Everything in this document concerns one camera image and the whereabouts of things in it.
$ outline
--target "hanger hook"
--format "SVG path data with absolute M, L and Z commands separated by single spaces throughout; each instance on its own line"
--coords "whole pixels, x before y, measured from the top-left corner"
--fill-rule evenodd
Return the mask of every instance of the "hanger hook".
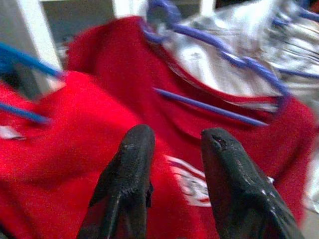
M 150 16 L 152 11 L 156 7 L 164 8 L 166 13 L 167 25 L 169 28 L 174 28 L 174 25 L 181 21 L 180 11 L 176 7 L 176 5 L 168 0 L 151 0 L 149 2 L 147 16 Z M 165 39 L 167 39 L 166 36 L 160 36 L 154 33 L 151 27 L 144 21 L 141 21 L 141 27 L 147 38 L 153 42 L 162 43 Z

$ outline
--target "clothes hanger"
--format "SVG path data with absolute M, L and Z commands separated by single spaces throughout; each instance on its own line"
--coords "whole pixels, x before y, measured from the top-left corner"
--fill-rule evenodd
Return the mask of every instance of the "clothes hanger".
M 211 34 L 208 34 L 206 32 L 202 32 L 198 29 L 194 29 L 189 26 L 184 26 L 178 24 L 181 20 L 180 12 L 178 8 L 170 1 L 168 0 L 153 0 L 150 1 L 149 9 L 148 9 L 148 15 L 151 14 L 152 10 L 155 7 L 162 7 L 165 9 L 167 13 L 167 18 L 168 18 L 168 26 L 171 28 L 174 32 L 181 33 L 190 37 L 193 37 L 195 39 L 202 40 L 210 45 L 213 45 L 216 47 L 221 56 L 228 60 L 230 63 L 236 65 L 239 68 L 249 68 L 255 73 L 257 73 L 259 76 L 265 78 L 271 85 L 273 85 L 276 89 L 278 89 L 281 94 L 283 95 L 283 98 L 280 100 L 279 105 L 283 107 L 290 96 L 290 93 L 286 86 L 278 80 L 276 75 L 271 72 L 269 69 L 267 69 L 265 66 L 260 64 L 258 61 L 256 61 L 253 58 L 250 57 L 244 57 L 244 58 L 239 58 L 235 55 L 232 55 L 230 51 L 228 50 L 229 47 L 221 41 L 218 37 L 213 36 Z M 162 43 L 164 40 L 167 39 L 166 36 L 159 36 L 156 33 L 152 32 L 151 28 L 143 21 L 141 21 L 141 28 L 142 31 L 144 32 L 146 38 L 155 43 Z M 230 111 L 226 111 L 217 107 L 213 107 L 207 104 L 204 104 L 202 102 L 194 101 L 192 99 L 176 95 L 174 93 L 166 92 L 162 89 L 155 89 L 158 93 L 162 94 L 163 96 L 175 100 L 179 100 L 188 104 L 193 104 L 198 107 L 210 110 L 212 112 L 233 118 L 233 119 L 238 119 L 240 121 L 244 121 L 247 123 L 250 123 L 252 125 L 265 125 L 265 123 L 256 121 L 255 119 L 245 117 Z
M 59 79 L 62 79 L 63 76 L 63 73 L 41 63 L 34 57 L 0 42 L 0 72 L 11 72 L 13 64 L 16 63 L 21 63 Z M 46 117 L 4 103 L 0 103 L 0 109 L 36 123 L 48 124 L 50 122 L 50 119 Z
M 301 6 L 300 8 L 300 13 L 299 16 L 305 19 L 309 19 L 312 21 L 319 22 L 319 14 L 308 11 L 307 9 L 310 6 L 310 1 L 309 0 L 299 0 L 299 5 Z M 291 21 L 282 21 L 280 19 L 275 18 L 273 23 L 275 25 L 289 25 Z M 280 73 L 284 73 L 287 75 L 294 75 L 294 76 L 301 76 L 304 78 L 312 78 L 312 79 L 319 79 L 319 74 L 313 74 L 313 73 L 306 73 L 298 70 L 290 70 L 290 69 L 284 69 L 281 67 L 275 67 Z

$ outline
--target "red clothing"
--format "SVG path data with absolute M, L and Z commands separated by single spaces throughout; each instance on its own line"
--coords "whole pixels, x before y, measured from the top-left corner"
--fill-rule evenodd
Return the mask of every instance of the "red clothing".
M 26 137 L 0 139 L 0 225 L 16 239 L 76 238 L 100 173 L 126 131 L 140 123 L 91 81 L 87 75 L 69 72 L 66 87 L 37 104 L 0 85 L 1 102 L 52 119 L 43 126 L 0 112 L 0 125 L 9 125 Z M 167 232 L 175 237 L 205 238 L 200 225 L 187 231 L 186 225 L 196 225 L 198 216 L 178 191 L 162 155 L 157 138 L 150 233 L 162 238 Z M 175 232 L 174 223 L 181 225 L 180 230 Z
M 313 3 L 313 5 L 311 6 L 311 11 L 319 13 L 319 1 Z
M 200 152 L 200 133 L 210 127 L 228 130 L 243 144 L 251 158 L 275 179 L 277 190 L 300 221 L 308 154 L 315 136 L 315 119 L 309 108 L 291 98 L 273 116 L 231 104 L 276 99 L 237 97 L 208 88 L 185 72 L 162 47 L 147 43 L 140 20 L 122 18 L 79 35 L 70 46 L 68 68 L 96 75 L 97 86 L 136 113 L 167 142 L 171 154 L 166 158 L 189 204 L 200 213 L 207 238 L 218 238 Z M 247 125 L 168 100 L 153 87 L 265 121 L 269 126 Z

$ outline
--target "neckline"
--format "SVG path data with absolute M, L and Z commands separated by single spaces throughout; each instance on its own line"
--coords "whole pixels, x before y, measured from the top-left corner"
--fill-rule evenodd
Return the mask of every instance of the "neckline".
M 202 83 L 200 80 L 198 80 L 197 78 L 195 78 L 194 76 L 192 76 L 190 73 L 188 73 L 185 69 L 183 69 L 183 67 L 174 59 L 174 57 L 167 51 L 165 50 L 160 44 L 155 44 L 152 42 L 148 42 L 147 39 L 145 38 L 143 32 L 141 31 L 143 40 L 146 42 L 146 44 L 148 45 L 148 47 L 151 47 L 152 51 L 155 52 L 155 55 L 160 57 L 160 60 L 162 62 L 164 62 L 170 69 L 171 71 L 175 74 L 175 76 L 178 76 L 180 78 L 181 82 L 187 82 L 194 90 L 198 91 L 202 91 L 205 94 L 209 94 L 212 96 L 212 98 L 219 98 L 220 100 L 224 101 L 226 104 L 230 104 L 230 105 L 234 105 L 234 104 L 265 104 L 265 103 L 269 103 L 271 105 L 273 104 L 277 104 L 278 101 L 278 97 L 273 97 L 273 96 L 255 96 L 255 97 L 246 97 L 246 96 L 236 96 L 236 95 L 231 95 L 225 92 L 221 92 L 218 91 L 216 89 L 213 89 L 207 85 L 205 85 L 204 83 Z M 179 94 L 178 92 L 174 92 L 174 89 L 170 89 L 169 87 L 167 88 L 166 85 L 161 85 L 161 83 L 158 82 L 153 82 L 153 86 L 161 88 L 163 90 L 166 91 L 171 91 L 173 93 Z M 182 96 L 185 97 L 189 97 L 192 98 L 191 94 L 188 94 L 189 92 L 184 92 L 185 94 L 183 94 Z M 160 101 L 167 101 L 167 99 L 164 99 L 162 96 L 159 96 L 162 99 Z M 279 110 L 279 112 L 277 112 L 276 114 L 268 114 L 267 117 L 265 117 L 266 120 L 264 120 L 265 123 L 267 123 L 268 125 L 266 126 L 254 126 L 254 125 L 249 125 L 246 124 L 244 122 L 241 122 L 239 120 L 235 120 L 235 119 L 230 119 L 229 121 L 232 121 L 232 123 L 235 123 L 237 125 L 245 125 L 245 128 L 247 128 L 250 132 L 255 132 L 255 133 L 267 133 L 269 132 L 269 130 L 271 130 L 272 128 L 278 128 L 278 127 L 284 127 L 287 125 L 285 122 L 287 122 L 289 120 L 289 118 L 291 118 L 293 116 L 293 105 L 295 103 L 297 103 L 298 101 L 290 96 L 287 99 L 287 103 L 282 106 Z M 170 109 L 165 109 L 165 107 L 161 106 L 162 110 L 164 110 L 166 113 L 172 115 L 172 112 L 169 112 Z M 244 110 L 247 112 L 251 112 L 252 114 L 256 114 L 258 115 L 257 110 Z M 192 136 L 198 135 L 198 132 L 193 132 L 191 133 Z

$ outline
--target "printed logo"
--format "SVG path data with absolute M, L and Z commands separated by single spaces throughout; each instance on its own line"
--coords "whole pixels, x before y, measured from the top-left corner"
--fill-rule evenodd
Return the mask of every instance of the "printed logo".
M 0 138 L 2 139 L 25 139 L 14 128 L 8 125 L 0 125 Z
M 205 174 L 189 163 L 165 155 L 189 205 L 211 207 Z

